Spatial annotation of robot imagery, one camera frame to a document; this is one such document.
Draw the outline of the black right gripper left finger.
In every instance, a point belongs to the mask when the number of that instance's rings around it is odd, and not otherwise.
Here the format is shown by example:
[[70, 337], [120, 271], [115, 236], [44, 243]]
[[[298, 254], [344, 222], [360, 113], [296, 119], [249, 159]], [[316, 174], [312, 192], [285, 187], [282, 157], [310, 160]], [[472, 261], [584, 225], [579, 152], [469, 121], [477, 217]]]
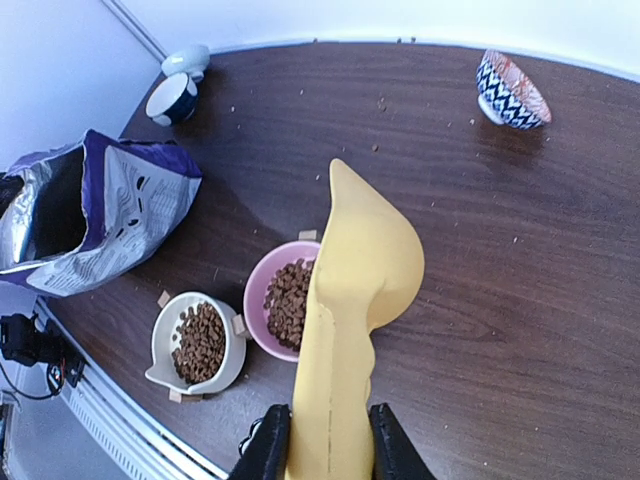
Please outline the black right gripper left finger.
[[252, 424], [241, 443], [244, 450], [228, 478], [233, 480], [275, 480], [285, 477], [291, 411], [286, 404], [274, 404]]

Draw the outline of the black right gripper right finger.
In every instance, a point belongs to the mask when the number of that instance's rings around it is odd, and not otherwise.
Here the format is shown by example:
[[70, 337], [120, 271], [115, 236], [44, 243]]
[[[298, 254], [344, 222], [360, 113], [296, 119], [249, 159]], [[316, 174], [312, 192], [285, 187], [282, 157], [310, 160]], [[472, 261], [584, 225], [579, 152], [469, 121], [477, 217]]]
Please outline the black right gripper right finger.
[[374, 479], [435, 480], [387, 403], [373, 405], [369, 420], [374, 438]]

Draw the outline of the yellow plastic scoop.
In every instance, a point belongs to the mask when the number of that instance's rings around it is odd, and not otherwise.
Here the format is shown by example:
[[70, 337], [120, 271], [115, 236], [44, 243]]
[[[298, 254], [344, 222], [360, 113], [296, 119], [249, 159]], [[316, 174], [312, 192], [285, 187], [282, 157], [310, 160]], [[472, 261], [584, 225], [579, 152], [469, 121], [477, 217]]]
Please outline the yellow plastic scoop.
[[425, 271], [409, 220], [343, 160], [313, 267], [293, 393], [288, 479], [369, 479], [372, 331], [414, 301]]

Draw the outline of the purple pet food bag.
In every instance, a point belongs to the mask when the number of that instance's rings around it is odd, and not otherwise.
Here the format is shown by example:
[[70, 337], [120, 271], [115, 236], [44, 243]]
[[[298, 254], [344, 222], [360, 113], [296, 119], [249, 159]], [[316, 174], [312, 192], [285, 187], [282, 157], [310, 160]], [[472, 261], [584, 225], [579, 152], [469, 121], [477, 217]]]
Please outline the purple pet food bag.
[[77, 142], [1, 174], [1, 279], [39, 294], [95, 289], [148, 260], [182, 222], [203, 174], [169, 142]]

